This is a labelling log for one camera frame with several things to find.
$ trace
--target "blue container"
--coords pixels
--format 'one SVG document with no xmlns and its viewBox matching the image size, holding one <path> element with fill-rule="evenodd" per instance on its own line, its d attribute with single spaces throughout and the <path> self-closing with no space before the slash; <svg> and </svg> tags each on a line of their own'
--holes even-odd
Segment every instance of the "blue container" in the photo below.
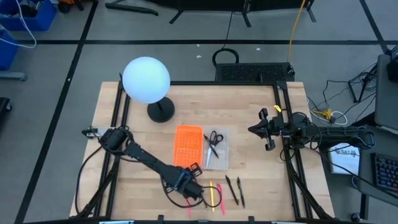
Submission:
<svg viewBox="0 0 398 224">
<path fill-rule="evenodd" d="M 0 29 L 0 37 L 8 42 L 15 43 L 15 40 L 7 34 L 5 30 Z M 8 70 L 17 53 L 18 46 L 5 43 L 0 40 L 0 71 Z"/>
<path fill-rule="evenodd" d="M 0 0 L 0 13 L 13 14 L 19 12 L 16 0 Z M 24 17 L 25 23 L 31 31 L 45 31 L 50 28 L 57 10 L 50 0 L 43 0 L 43 4 L 36 17 Z M 9 31 L 26 30 L 19 17 L 0 17 L 0 24 Z"/>
</svg>

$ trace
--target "black pen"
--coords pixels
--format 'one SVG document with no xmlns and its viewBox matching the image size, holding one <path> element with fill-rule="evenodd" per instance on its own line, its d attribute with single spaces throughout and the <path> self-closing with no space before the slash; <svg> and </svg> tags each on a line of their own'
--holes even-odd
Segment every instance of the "black pen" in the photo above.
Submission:
<svg viewBox="0 0 398 224">
<path fill-rule="evenodd" d="M 234 197 L 236 204 L 239 205 L 239 200 L 236 198 L 234 189 L 232 188 L 232 185 L 231 185 L 231 181 L 227 175 L 225 175 L 225 179 L 226 179 L 226 182 L 228 183 L 229 189 L 231 189 L 232 196 Z"/>
<path fill-rule="evenodd" d="M 242 200 L 242 205 L 243 205 L 243 208 L 244 208 L 244 198 L 243 198 L 243 192 L 242 192 L 242 185 L 241 185 L 241 180 L 239 179 L 239 177 L 238 177 L 238 180 L 236 182 L 238 183 L 238 188 L 239 188 L 239 191 L 241 192 L 241 200 Z"/>
</svg>

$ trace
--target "wooden table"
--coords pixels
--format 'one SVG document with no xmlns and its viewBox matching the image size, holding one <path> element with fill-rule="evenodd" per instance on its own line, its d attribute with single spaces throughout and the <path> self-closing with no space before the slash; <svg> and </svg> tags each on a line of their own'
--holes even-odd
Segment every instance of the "wooden table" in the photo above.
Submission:
<svg viewBox="0 0 398 224">
<path fill-rule="evenodd" d="M 99 93 L 93 126 L 107 127 L 111 122 L 118 83 L 104 82 Z M 301 111 L 310 117 L 303 83 L 288 83 L 290 104 L 293 112 Z M 173 163 L 174 134 L 177 125 L 224 127 L 229 131 L 229 169 L 205 170 L 198 181 L 208 185 L 209 180 L 220 183 L 223 189 L 226 215 L 221 209 L 206 210 L 204 205 L 187 211 L 172 205 L 163 193 L 159 175 L 142 164 L 122 161 L 118 175 L 112 219 L 156 220 L 164 215 L 165 220 L 294 220 L 288 175 L 285 164 L 279 159 L 282 149 L 280 137 L 276 137 L 276 149 L 267 152 L 265 139 L 249 133 L 248 127 L 259 122 L 258 112 L 267 108 L 269 118 L 276 116 L 274 92 L 271 86 L 201 86 L 172 85 L 167 95 L 175 104 L 174 117 L 163 124 L 151 121 L 146 106 L 134 100 L 129 106 L 127 125 L 134 139 L 143 149 L 166 164 Z M 124 96 L 119 112 L 121 120 Z M 85 158 L 96 148 L 97 140 L 89 140 Z M 98 188 L 104 151 L 100 151 L 87 163 L 80 181 L 79 207 L 82 209 Z M 302 150 L 302 161 L 309 191 L 325 211 L 334 216 L 325 174 L 320 156 Z M 237 206 L 224 176 L 231 178 L 239 197 L 236 178 L 242 182 L 246 209 Z M 297 191 L 301 216 L 305 216 L 302 196 Z M 171 197 L 184 205 L 181 195 Z M 108 193 L 104 194 L 101 214 L 104 214 Z M 75 214 L 72 205 L 71 215 Z"/>
</svg>

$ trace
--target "white globe lamp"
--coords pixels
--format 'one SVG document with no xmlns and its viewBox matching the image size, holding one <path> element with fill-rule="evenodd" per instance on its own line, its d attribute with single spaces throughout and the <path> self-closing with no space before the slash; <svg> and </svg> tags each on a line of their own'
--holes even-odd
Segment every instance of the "white globe lamp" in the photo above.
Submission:
<svg viewBox="0 0 398 224">
<path fill-rule="evenodd" d="M 132 99 L 148 103 L 151 120 L 163 123 L 173 117 L 173 101 L 165 97 L 170 88 L 170 75 L 162 62 L 152 57 L 132 60 L 123 71 L 122 83 Z"/>
</svg>

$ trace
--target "orange plastic container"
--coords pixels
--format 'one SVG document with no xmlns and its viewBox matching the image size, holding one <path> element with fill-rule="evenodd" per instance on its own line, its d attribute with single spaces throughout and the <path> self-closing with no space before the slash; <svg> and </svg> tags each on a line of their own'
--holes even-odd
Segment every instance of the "orange plastic container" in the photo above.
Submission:
<svg viewBox="0 0 398 224">
<path fill-rule="evenodd" d="M 199 126 L 178 125 L 174 138 L 174 165 L 190 167 L 201 165 L 203 154 L 203 129 Z"/>
</svg>

